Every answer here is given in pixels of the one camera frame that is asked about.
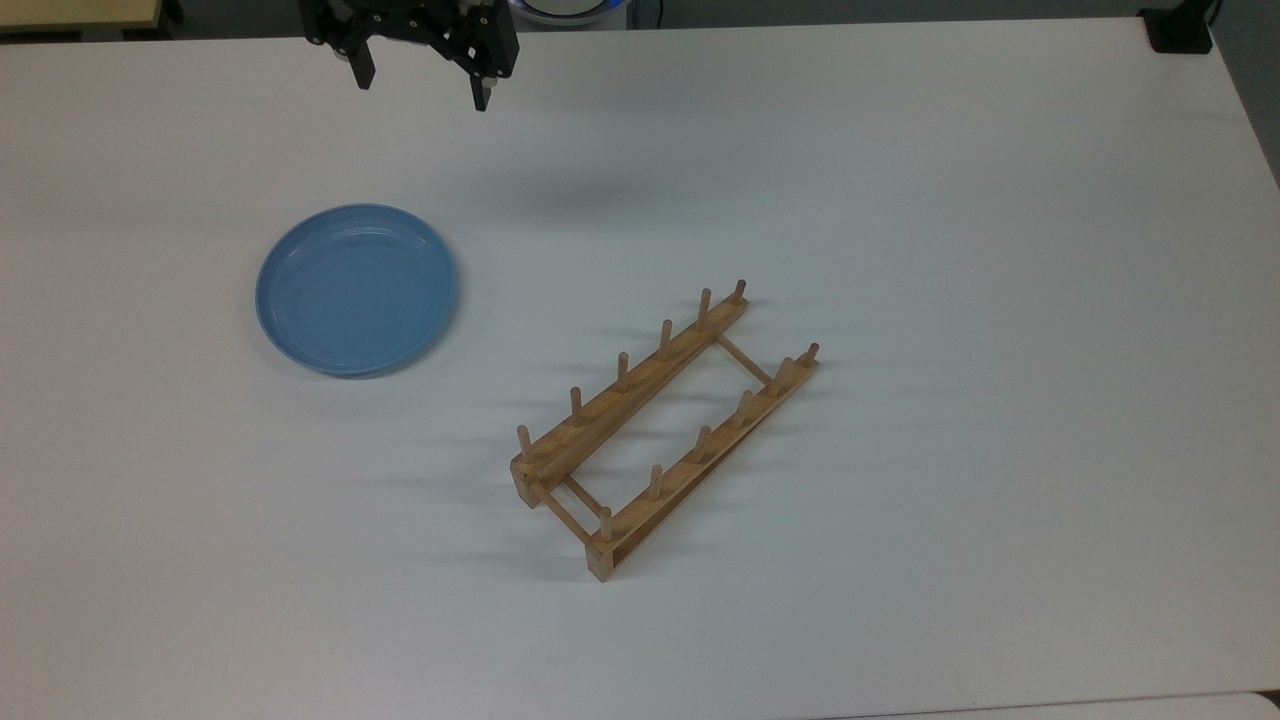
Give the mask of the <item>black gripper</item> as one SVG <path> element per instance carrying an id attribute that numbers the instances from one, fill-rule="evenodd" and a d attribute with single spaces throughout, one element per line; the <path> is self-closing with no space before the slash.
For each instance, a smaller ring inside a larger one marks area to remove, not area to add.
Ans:
<path id="1" fill-rule="evenodd" d="M 444 58 L 468 74 L 476 111 L 485 111 L 498 81 L 513 74 L 520 51 L 504 1 L 300 1 L 298 13 L 305 37 L 346 60 L 362 90 L 376 73 L 370 37 L 444 44 Z"/>

